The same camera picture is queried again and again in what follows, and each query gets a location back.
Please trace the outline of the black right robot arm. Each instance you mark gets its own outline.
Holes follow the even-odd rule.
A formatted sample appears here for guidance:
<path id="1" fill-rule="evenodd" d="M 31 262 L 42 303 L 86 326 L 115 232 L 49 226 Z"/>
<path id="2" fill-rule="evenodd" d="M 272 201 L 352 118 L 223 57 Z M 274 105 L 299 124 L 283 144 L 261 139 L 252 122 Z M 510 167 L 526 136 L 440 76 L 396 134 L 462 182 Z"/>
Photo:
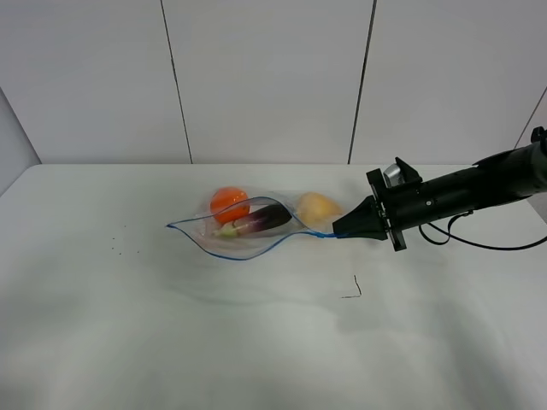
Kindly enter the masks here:
<path id="1" fill-rule="evenodd" d="M 391 240 L 406 248 L 403 233 L 448 219 L 454 224 L 475 211 L 525 200 L 546 190 L 546 130 L 532 131 L 527 146 L 504 151 L 472 167 L 425 181 L 396 158 L 386 170 L 367 174 L 372 193 L 332 224 L 336 238 Z"/>

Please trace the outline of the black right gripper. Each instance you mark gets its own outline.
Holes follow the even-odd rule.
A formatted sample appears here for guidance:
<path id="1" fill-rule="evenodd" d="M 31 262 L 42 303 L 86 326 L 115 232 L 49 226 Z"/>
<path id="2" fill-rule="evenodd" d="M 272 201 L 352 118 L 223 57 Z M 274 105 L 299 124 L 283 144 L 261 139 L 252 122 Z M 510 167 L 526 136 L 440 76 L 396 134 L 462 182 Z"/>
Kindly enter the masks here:
<path id="1" fill-rule="evenodd" d="M 419 173 L 401 158 L 395 162 L 403 171 L 404 183 L 388 188 L 379 168 L 367 173 L 373 195 L 367 196 L 356 208 L 332 223 L 337 238 L 366 238 L 385 241 L 389 238 L 395 251 L 407 248 L 403 237 L 401 214 L 419 195 L 423 183 Z M 376 227 L 376 207 L 384 228 Z"/>

